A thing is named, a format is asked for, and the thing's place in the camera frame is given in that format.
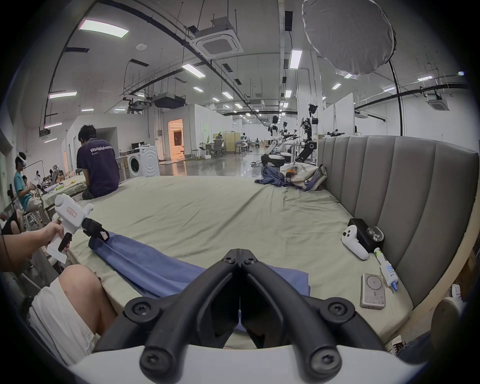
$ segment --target teal shirt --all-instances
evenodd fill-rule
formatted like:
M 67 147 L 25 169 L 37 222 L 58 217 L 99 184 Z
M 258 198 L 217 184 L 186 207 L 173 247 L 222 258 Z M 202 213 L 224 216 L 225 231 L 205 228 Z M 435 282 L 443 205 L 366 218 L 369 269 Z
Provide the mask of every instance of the teal shirt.
M 15 184 L 15 190 L 17 191 L 18 200 L 22 204 L 24 212 L 27 210 L 28 201 L 32 198 L 32 194 L 29 192 L 24 197 L 20 197 L 18 194 L 19 191 L 23 191 L 26 189 L 24 179 L 20 172 L 15 173 L 15 178 L 13 179 L 13 183 Z

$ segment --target gray upholstered headboard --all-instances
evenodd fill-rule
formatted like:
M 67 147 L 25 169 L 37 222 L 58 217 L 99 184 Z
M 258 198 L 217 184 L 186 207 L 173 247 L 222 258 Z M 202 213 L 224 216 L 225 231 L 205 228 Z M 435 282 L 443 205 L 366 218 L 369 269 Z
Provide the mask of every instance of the gray upholstered headboard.
M 385 234 L 382 251 L 413 306 L 452 261 L 470 218 L 476 152 L 434 140 L 339 136 L 318 142 L 325 188 L 356 218 Z

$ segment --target hand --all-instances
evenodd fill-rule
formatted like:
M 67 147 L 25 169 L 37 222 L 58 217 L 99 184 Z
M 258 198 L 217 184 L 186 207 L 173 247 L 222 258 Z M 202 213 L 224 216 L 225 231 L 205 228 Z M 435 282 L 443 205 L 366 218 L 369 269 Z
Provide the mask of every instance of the hand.
M 58 233 L 61 238 L 63 238 L 63 227 L 60 225 L 60 220 L 52 221 L 48 223 L 46 227 L 39 229 L 39 240 L 41 245 L 47 246 Z M 67 246 L 65 247 L 64 251 L 67 251 L 67 248 L 70 247 L 70 242 L 68 242 Z

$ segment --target game controller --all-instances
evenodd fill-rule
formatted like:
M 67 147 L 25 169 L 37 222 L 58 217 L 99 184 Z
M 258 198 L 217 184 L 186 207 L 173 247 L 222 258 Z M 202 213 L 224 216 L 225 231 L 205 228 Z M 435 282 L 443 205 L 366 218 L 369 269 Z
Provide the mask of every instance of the game controller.
M 347 229 L 342 233 L 342 243 L 349 250 L 351 250 L 354 255 L 356 255 L 360 259 L 362 259 L 362 260 L 367 260 L 368 259 L 367 250 L 357 240 L 357 226 L 356 225 L 348 226 Z

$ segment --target chair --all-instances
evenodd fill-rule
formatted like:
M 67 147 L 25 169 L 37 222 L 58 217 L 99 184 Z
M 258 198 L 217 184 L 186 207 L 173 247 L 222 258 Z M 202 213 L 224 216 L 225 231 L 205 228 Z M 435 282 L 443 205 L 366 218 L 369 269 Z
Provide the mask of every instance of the chair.
M 223 139 L 215 139 L 213 143 L 213 157 L 217 157 L 218 155 L 222 156 L 222 145 Z

